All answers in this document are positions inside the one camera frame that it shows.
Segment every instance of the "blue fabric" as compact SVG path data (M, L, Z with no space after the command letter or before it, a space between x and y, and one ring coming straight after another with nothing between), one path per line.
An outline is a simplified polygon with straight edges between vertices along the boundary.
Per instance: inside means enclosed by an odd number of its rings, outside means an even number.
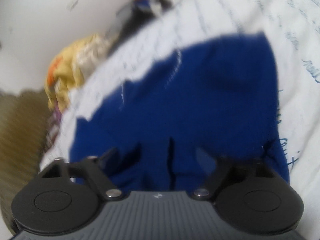
M106 173L124 191L190 192L221 155L262 157L289 181L277 101L276 66L264 34L210 40L173 52L142 80L107 97L92 120L78 119L70 158L118 147Z

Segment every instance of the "white bed sheet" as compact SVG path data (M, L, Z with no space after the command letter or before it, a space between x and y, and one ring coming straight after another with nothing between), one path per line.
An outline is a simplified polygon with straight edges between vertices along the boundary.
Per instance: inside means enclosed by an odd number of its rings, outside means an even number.
M226 33L264 31L273 48L279 79L278 129L305 214L298 230L320 239L320 0L183 0L146 26L70 93L55 147L41 168L55 157L68 159L76 118L90 119L124 80L138 80L156 60L173 49Z

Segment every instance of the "brown striped cloth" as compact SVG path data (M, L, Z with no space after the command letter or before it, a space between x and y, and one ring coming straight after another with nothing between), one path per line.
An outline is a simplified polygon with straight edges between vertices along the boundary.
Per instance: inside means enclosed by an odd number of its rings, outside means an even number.
M11 202L39 172L50 115L44 91L0 94L0 207L12 234Z

